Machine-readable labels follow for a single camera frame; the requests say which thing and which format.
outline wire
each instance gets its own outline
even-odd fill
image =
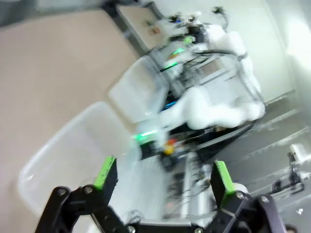
[[[200,61],[200,62],[196,62],[195,64],[191,65],[190,67],[187,67],[187,69],[183,70],[183,72],[184,72],[184,71],[187,71],[188,69],[190,69],[190,68],[192,68],[192,67],[194,67],[194,66],[197,66],[197,65],[199,65],[199,64],[202,64],[202,63],[206,62],[210,57],[211,57],[211,56],[209,56],[209,57],[203,59],[203,60]]]
[[[177,210],[179,210],[181,207],[183,207],[185,204],[190,203],[190,201],[187,201],[185,203],[180,204],[176,209],[174,209],[169,215],[172,215],[175,213]]]
[[[199,54],[199,55],[207,55],[207,54],[222,54],[222,55],[232,55],[235,57],[239,57],[239,55],[237,53],[235,53],[234,51],[231,50],[206,50],[203,52],[196,52],[195,54]]]
[[[179,196],[177,193],[174,193],[172,195],[169,195],[167,199],[173,199],[173,200],[180,200],[181,196]]]
[[[160,72],[164,72],[165,70],[168,70],[168,69],[170,69],[170,68],[174,67],[175,65],[178,65],[178,63],[177,63],[177,62],[175,62],[175,63],[173,63],[173,64],[171,64],[171,65],[169,65],[169,66],[167,66],[167,67],[165,67],[165,68],[161,69],[161,70],[160,70]]]
[[[247,128],[245,128],[243,131],[239,132],[237,135],[235,136],[232,136],[224,141],[221,141],[219,143],[222,143],[222,142],[227,142],[226,145],[223,145],[223,144],[215,144],[214,146],[215,147],[218,147],[212,151],[206,151],[204,150],[205,148],[202,148],[202,149],[199,149],[199,150],[204,150],[203,151],[203,154],[206,155],[206,154],[217,154],[219,153],[220,151],[222,151],[224,148],[226,148],[229,144],[231,144],[232,142],[234,142],[237,138],[241,137],[244,133],[246,133],[247,131],[249,131],[251,128],[254,127],[255,123],[257,122],[257,120],[254,120],[252,121],[252,123],[249,124],[249,126]]]
[[[195,58],[192,58],[191,60],[185,62],[184,65],[186,65],[186,64],[188,64],[188,63],[194,61],[195,59],[197,59],[197,58],[199,58],[199,57],[206,57],[206,56],[205,56],[204,54],[200,54],[199,56],[196,56]]]
[[[207,188],[202,188],[199,192],[197,192],[196,194],[192,194],[192,195],[189,195],[189,196],[186,196],[187,198],[190,198],[190,197],[195,197],[195,196],[198,196],[199,194],[203,193],[204,191],[206,191]]]
[[[188,140],[191,140],[191,139],[194,139],[194,138],[201,137],[201,136],[203,136],[203,135],[205,135],[205,134],[207,134],[207,133],[210,133],[210,131],[205,130],[203,133],[201,133],[201,134],[200,134],[200,135],[198,135],[198,136],[195,136],[195,137],[189,137],[189,138],[186,138],[186,139],[184,139],[184,140],[182,140],[182,141],[180,141],[180,142],[187,142]]]

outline transparent plastic bin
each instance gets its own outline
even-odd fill
[[[161,111],[169,86],[148,56],[139,58],[109,91],[109,97],[133,123]]]
[[[124,222],[132,210],[161,219],[167,176],[155,157],[140,161],[138,144],[103,102],[76,116],[33,156],[19,174],[19,194],[39,220],[55,187],[73,191],[93,183],[110,155],[117,158],[119,181],[109,205]],[[73,232],[97,231],[89,216],[81,216]]]
[[[64,126],[26,164],[18,178],[20,196],[40,217],[55,187],[75,190],[92,182],[110,155],[117,157],[122,170],[140,159],[140,149],[111,108],[98,102]],[[87,228],[81,223],[75,232]]]

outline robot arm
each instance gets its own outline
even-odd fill
[[[186,123],[190,129],[200,130],[208,126],[234,128],[246,121],[261,118],[265,113],[260,101],[242,102],[237,106],[211,105],[203,86],[189,88],[171,108],[160,112],[153,119],[141,122],[138,132],[153,132],[157,147],[162,147],[170,130]]]

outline screw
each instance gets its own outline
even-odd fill
[[[86,187],[84,191],[86,194],[90,194],[93,191],[93,189],[91,187]]]
[[[197,228],[194,230],[194,233],[203,233],[202,228]]]
[[[261,200],[262,200],[263,202],[265,202],[265,203],[268,203],[268,202],[269,202],[269,200],[268,200],[267,197],[265,197],[265,196],[262,196],[262,197],[261,197]]]
[[[63,188],[60,188],[58,191],[57,191],[58,195],[62,196],[66,193],[66,190],[63,189]]]
[[[136,232],[135,228],[132,227],[132,226],[128,226],[127,230],[128,230],[129,233],[135,233]]]
[[[239,199],[243,199],[243,198],[244,198],[244,195],[243,195],[243,193],[238,192],[238,193],[237,193],[237,197],[238,197]]]

